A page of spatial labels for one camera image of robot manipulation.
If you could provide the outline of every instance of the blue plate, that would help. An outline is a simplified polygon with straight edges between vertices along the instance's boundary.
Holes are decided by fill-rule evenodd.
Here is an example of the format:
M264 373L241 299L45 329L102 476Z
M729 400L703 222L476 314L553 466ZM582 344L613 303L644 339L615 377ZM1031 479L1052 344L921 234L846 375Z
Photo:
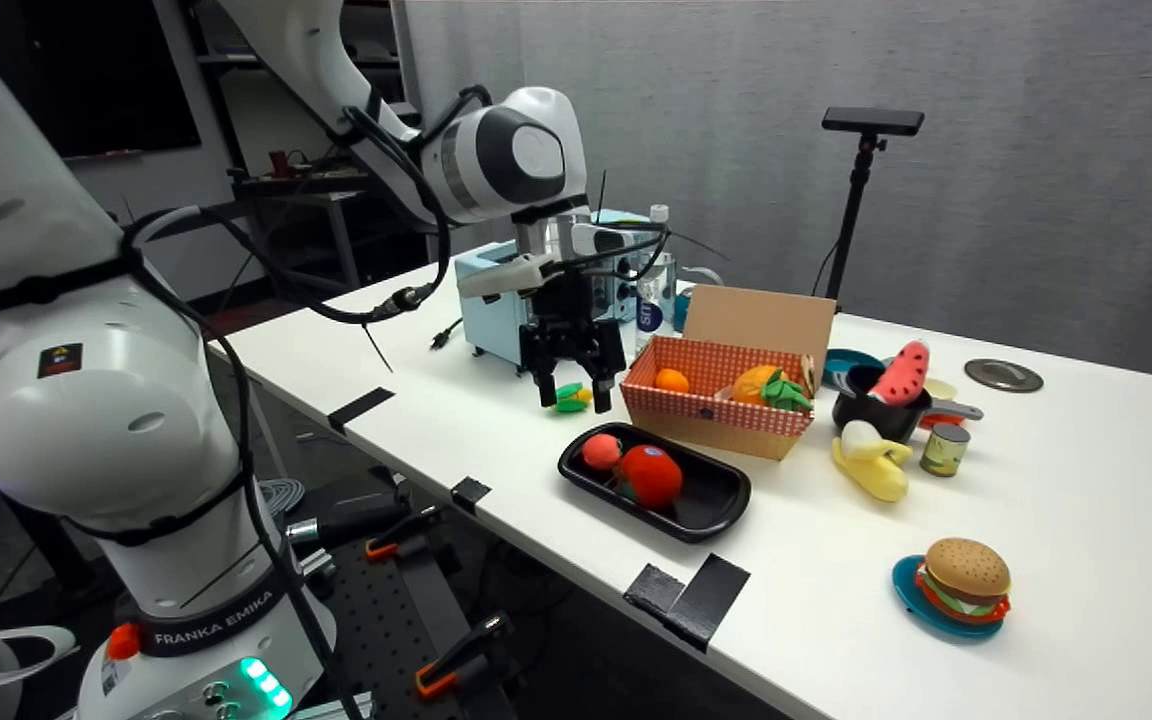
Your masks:
M820 378L820 382L823 382L826 387L840 389L838 384L833 382L833 378L835 378L835 376L844 377L847 374L847 370L850 370L854 365L882 367L882 362L867 353L847 350L844 347L836 347L824 354L824 378Z
M896 594L900 596L901 602L904 602L905 607L914 615L918 615L919 620L923 620L929 626L933 626L937 630L957 635L960 638L988 638L991 635L998 632L998 628L1001 628L1003 623L1002 620L987 626L973 626L946 617L941 611L938 611L923 593L923 588L918 588L914 583L914 575L918 573L918 564L920 562L923 562L923 555L910 555L909 558L900 559L895 568L892 568L892 584L896 585Z

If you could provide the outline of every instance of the red ball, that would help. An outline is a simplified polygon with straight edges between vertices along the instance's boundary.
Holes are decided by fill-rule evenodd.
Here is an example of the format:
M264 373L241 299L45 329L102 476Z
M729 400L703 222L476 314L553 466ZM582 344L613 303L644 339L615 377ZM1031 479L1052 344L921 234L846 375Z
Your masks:
M682 492L682 468L654 445L631 447L616 476L621 492L652 510L666 509Z
M579 455L594 470L611 470L621 460L621 441L607 433L598 433L579 447Z

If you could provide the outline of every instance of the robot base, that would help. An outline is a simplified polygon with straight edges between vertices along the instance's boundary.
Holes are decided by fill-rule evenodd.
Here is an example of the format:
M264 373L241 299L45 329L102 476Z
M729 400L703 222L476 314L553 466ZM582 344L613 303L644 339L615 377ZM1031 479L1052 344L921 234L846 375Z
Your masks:
M306 600L334 647L335 620ZM88 665L74 720L282 720L323 674L287 597L243 632L189 655L111 661L108 644Z

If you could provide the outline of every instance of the watermelon slice toy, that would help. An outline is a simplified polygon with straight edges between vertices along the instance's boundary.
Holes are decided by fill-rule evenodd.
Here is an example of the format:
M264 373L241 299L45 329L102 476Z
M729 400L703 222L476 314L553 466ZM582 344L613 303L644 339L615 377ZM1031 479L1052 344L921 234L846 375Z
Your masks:
M878 384L869 396L886 402L887 406L909 406L923 393L923 384L927 381L927 364L932 354L922 341L905 343L887 372L878 378Z

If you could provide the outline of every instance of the sesame bun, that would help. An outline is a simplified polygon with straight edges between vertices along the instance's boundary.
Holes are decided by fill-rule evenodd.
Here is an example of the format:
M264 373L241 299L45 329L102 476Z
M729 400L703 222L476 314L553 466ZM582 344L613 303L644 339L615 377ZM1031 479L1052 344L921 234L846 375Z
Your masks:
M927 548L927 571L947 593L987 605L1011 589L1007 563L987 544L946 538Z

